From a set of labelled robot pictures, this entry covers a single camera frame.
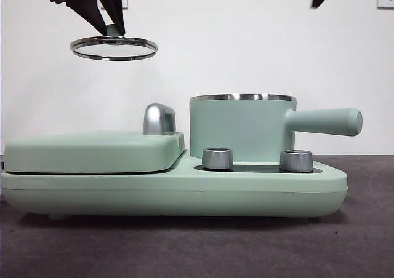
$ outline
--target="sandwich maker lid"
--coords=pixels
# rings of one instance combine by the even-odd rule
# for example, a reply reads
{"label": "sandwich maker lid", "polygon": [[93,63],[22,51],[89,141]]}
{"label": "sandwich maker lid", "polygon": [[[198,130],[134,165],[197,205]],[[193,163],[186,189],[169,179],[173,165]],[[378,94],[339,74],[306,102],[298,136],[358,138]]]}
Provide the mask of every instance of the sandwich maker lid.
{"label": "sandwich maker lid", "polygon": [[15,173],[135,173],[170,168],[183,133],[89,132],[11,140],[4,170]]}

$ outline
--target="stainless steel rim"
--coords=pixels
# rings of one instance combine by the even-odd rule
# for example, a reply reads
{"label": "stainless steel rim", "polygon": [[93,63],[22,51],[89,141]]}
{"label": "stainless steel rim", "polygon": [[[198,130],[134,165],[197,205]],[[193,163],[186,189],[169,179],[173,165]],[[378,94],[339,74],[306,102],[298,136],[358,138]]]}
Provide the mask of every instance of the stainless steel rim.
{"label": "stainless steel rim", "polygon": [[[94,46],[98,44],[126,44],[130,46],[142,46],[152,50],[152,52],[145,55],[128,55],[125,57],[109,57],[106,55],[90,55],[77,52],[76,49],[84,46]],[[73,41],[70,44],[70,49],[73,53],[82,58],[89,58],[91,60],[104,60],[104,61],[133,61],[143,60],[144,58],[150,58],[158,51],[158,46],[149,40],[142,38],[127,38],[123,36],[94,36],[88,38],[81,38]]]}
{"label": "stainless steel rim", "polygon": [[223,95],[198,95],[190,98],[190,101],[216,101],[216,100],[276,100],[296,101],[290,95],[271,95],[267,93],[226,93]]}

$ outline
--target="saucepan handle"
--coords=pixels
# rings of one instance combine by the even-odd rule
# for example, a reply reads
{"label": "saucepan handle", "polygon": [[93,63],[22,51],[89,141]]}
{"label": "saucepan handle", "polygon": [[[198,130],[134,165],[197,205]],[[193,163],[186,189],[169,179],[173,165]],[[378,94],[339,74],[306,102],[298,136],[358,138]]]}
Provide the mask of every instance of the saucepan handle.
{"label": "saucepan handle", "polygon": [[143,118],[144,135],[164,135],[165,132],[176,132],[175,112],[163,104],[150,104]]}
{"label": "saucepan handle", "polygon": [[355,108],[289,111],[289,130],[355,136],[363,128],[363,116]]}

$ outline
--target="appliance base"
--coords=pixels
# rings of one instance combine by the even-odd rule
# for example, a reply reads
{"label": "appliance base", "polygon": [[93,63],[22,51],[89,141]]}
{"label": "appliance base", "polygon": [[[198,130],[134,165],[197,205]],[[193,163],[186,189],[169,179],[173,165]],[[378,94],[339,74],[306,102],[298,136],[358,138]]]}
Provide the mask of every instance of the appliance base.
{"label": "appliance base", "polygon": [[2,174],[2,193],[24,212],[72,215],[285,216],[334,213],[347,176],[314,162],[320,173],[211,172],[184,153],[166,172],[122,175]]}

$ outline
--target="mint green appliance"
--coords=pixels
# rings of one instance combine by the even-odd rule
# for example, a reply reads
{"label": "mint green appliance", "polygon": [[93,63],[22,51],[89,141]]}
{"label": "mint green appliance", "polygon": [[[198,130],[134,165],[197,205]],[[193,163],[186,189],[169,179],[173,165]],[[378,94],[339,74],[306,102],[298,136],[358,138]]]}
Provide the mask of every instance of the mint green appliance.
{"label": "mint green appliance", "polygon": [[[191,99],[191,153],[185,150],[183,133],[176,131],[174,110],[160,104],[146,108],[140,133],[91,132],[9,141],[2,193],[15,208],[52,219],[314,217],[335,212],[347,193],[346,174],[312,162],[310,152],[287,149],[294,148],[295,130],[356,135],[361,131],[361,113],[296,112],[295,99],[286,96],[226,96],[225,100],[221,95],[218,103],[212,100],[217,96]],[[227,110],[233,113],[233,122],[223,115]],[[254,119],[258,115],[265,119]],[[245,130],[240,122],[247,121],[252,124]]]}

